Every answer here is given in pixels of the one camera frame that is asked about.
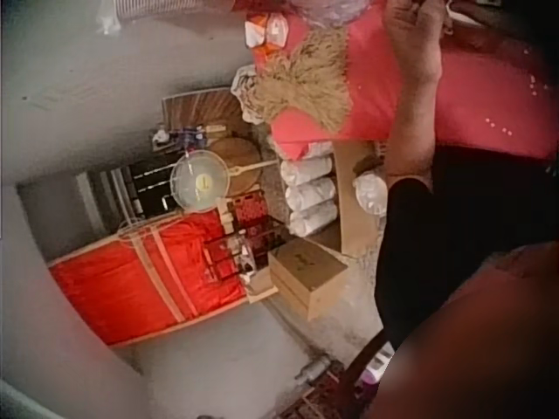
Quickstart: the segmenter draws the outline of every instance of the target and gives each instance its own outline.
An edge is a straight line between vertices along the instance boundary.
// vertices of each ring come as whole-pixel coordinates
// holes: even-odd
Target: red cloth
[[[400,79],[382,24],[383,3],[377,1],[349,26],[347,78],[353,106],[341,132],[329,134],[296,109],[286,110],[272,123],[273,138],[292,159],[300,158],[311,141],[388,138]],[[288,21],[290,52],[308,28],[299,17],[290,16]],[[443,60],[436,119],[439,142],[551,158],[559,134],[559,109],[552,89],[544,89],[544,71],[529,47],[503,40],[489,54],[449,44],[444,45]],[[537,96],[530,88],[531,76]]]
[[[223,235],[215,211],[186,216],[158,230],[197,315],[189,309],[171,277],[153,236],[144,237],[142,242],[186,320],[211,313],[245,296],[237,277],[216,283],[205,276],[204,240]],[[178,324],[131,243],[115,240],[54,265],[51,273],[79,315],[108,345]]]

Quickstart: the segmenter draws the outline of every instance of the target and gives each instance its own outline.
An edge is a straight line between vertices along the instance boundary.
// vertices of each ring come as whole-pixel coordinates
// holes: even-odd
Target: hand
[[[440,38],[445,0],[388,0],[384,26],[405,85],[438,83],[443,73]]]

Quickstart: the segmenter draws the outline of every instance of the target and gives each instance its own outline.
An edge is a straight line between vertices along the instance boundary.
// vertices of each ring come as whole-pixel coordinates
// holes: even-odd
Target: pink cushion
[[[288,109],[272,123],[274,139],[292,159],[312,141],[385,140],[396,111],[400,80],[382,25],[383,2],[377,2],[349,26],[348,83],[352,111],[336,135],[308,114]],[[290,52],[308,32],[290,16]],[[559,108],[552,89],[544,89],[543,71],[533,53],[503,41],[495,54],[466,52],[455,45],[443,50],[444,77],[438,91],[436,131],[440,143],[548,159],[556,150]],[[530,87],[536,79],[535,91]]]

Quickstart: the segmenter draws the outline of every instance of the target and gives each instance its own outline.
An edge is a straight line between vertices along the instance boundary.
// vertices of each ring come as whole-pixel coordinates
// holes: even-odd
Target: rolled white bag
[[[319,203],[302,212],[294,212],[289,217],[289,231],[297,237],[307,237],[338,217],[338,207],[334,201]]]
[[[311,142],[308,145],[307,152],[303,155],[303,160],[315,159],[317,157],[325,157],[334,152],[334,144],[332,141]]]
[[[335,197],[335,184],[328,177],[314,179],[286,189],[286,201],[291,211],[301,212]]]
[[[287,186],[299,186],[323,177],[332,171],[332,159],[322,157],[302,161],[283,161],[281,163],[281,178]]]

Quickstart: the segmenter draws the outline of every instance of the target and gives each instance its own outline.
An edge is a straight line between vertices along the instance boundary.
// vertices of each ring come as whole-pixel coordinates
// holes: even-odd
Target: person
[[[548,161],[436,146],[445,19],[444,0],[385,11],[403,85],[376,302],[397,351],[368,417],[559,417],[556,178]]]

